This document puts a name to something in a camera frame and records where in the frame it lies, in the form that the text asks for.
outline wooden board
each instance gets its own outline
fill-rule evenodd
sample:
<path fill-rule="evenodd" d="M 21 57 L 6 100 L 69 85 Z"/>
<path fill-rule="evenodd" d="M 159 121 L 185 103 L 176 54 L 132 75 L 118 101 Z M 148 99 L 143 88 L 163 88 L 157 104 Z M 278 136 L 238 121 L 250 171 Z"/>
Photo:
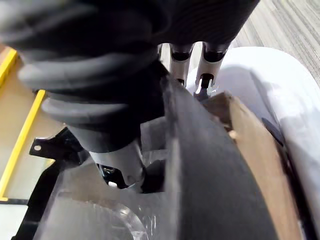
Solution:
<path fill-rule="evenodd" d="M 295 202 L 272 135 L 234 97 L 222 93 L 204 106 L 234 138 L 261 189 L 279 240 L 302 239 Z"/>

